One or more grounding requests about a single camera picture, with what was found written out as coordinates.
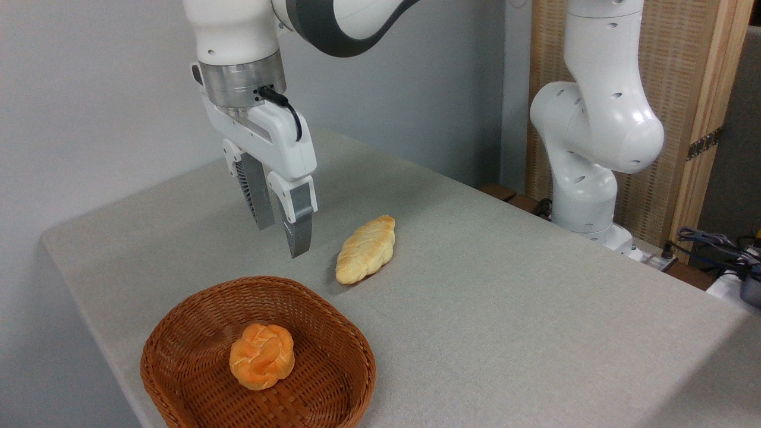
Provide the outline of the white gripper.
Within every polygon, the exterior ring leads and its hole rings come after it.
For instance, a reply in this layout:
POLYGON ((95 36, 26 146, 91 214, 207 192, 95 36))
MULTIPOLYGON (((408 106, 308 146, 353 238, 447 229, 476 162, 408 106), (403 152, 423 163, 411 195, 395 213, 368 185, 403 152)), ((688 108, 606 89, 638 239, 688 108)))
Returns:
POLYGON ((256 227, 264 230, 275 222, 263 163, 273 170, 268 173, 268 184, 278 198, 291 257, 307 252, 318 206, 310 176, 316 169, 316 157, 306 119, 298 114, 302 135, 297 140, 293 114, 275 103, 253 106, 245 121, 223 112, 205 94, 201 100, 213 127, 227 138, 223 152, 228 170, 244 193, 256 227))

